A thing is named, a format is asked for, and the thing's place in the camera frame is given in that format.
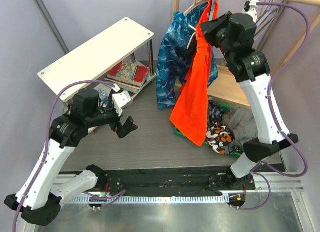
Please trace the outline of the teal hanger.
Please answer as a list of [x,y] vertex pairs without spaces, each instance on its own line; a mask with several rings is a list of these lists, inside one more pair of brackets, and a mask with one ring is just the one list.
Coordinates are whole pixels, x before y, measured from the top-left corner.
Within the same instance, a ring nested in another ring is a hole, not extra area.
[[214,20],[215,14],[216,14],[216,5],[217,5],[217,0],[213,0],[211,4],[211,9],[210,13],[208,15],[208,20],[212,21]]

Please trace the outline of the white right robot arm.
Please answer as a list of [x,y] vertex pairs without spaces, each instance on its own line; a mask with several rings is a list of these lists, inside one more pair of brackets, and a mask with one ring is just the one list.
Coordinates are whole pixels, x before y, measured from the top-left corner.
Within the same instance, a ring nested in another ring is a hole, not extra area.
[[201,31],[206,41],[221,50],[228,70],[244,91],[250,104],[257,138],[246,142],[243,154],[226,171],[226,185],[233,190],[243,185],[252,170],[262,160],[298,143],[282,123],[271,84],[270,67],[266,56],[253,49],[257,16],[253,12],[231,13],[203,22]]

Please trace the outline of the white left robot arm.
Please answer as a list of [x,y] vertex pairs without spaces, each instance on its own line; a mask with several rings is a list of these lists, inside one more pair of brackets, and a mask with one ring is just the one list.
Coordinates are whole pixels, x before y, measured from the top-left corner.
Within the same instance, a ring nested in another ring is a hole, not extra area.
[[120,139],[137,130],[132,117],[121,123],[123,108],[132,101],[123,89],[112,89],[106,106],[101,104],[95,89],[81,89],[76,93],[68,112],[52,121],[42,155],[27,182],[18,193],[5,198],[5,205],[18,212],[27,223],[45,227],[79,194],[91,189],[102,191],[107,175],[96,165],[87,166],[80,175],[62,185],[55,186],[54,181],[90,128],[109,125]]

